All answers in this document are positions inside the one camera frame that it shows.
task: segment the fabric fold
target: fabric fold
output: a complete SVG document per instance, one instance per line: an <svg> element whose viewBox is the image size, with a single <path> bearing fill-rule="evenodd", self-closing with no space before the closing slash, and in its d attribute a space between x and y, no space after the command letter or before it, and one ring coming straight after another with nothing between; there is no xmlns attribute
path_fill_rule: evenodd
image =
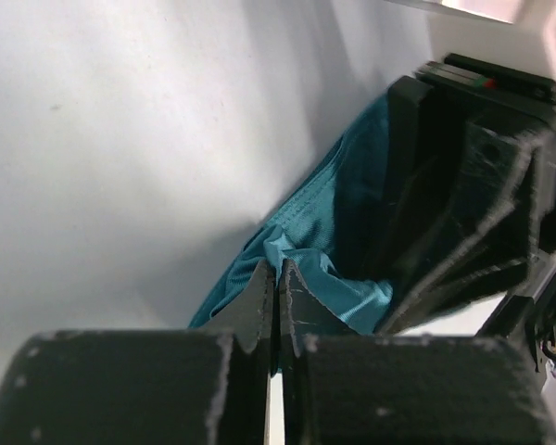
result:
<svg viewBox="0 0 556 445"><path fill-rule="evenodd" d="M198 327L246 287L265 258L279 277L295 261L310 291L361 334L371 334L391 301L387 281L350 279L366 256L372 220L385 181L386 97L372 103L345 131L299 189L263 224L228 267L194 316Z"/></svg>

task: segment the white wall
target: white wall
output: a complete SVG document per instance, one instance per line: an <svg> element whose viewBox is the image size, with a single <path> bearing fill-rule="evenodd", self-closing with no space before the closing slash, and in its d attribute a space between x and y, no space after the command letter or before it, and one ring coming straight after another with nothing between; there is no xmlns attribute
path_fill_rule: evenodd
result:
<svg viewBox="0 0 556 445"><path fill-rule="evenodd" d="M429 57L379 0L0 0L0 375L60 327L182 327Z"/></svg>

